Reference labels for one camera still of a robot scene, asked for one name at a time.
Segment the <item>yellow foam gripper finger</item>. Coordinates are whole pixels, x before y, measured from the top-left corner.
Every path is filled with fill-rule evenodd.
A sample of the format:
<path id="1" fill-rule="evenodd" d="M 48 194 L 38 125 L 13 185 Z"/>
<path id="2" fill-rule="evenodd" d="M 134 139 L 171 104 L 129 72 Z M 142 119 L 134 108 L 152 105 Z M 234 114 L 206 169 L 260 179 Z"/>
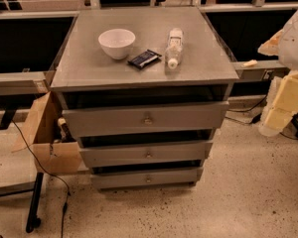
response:
<path id="1" fill-rule="evenodd" d="M 258 130 L 261 135 L 272 137 L 282 132 L 298 113 L 298 71 L 292 71 L 283 78 L 275 76 L 266 101 Z"/>

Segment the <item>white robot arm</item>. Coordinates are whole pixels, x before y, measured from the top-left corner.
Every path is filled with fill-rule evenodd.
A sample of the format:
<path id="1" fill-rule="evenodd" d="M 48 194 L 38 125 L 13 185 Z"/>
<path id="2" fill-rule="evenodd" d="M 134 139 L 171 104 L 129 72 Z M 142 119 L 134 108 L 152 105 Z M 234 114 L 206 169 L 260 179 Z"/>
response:
<path id="1" fill-rule="evenodd" d="M 260 117 L 259 132 L 271 137 L 282 132 L 298 113 L 298 10 L 280 31 L 258 48 L 258 52 L 278 56 L 278 61 L 290 69 L 283 78 L 272 79 L 267 104 Z"/>

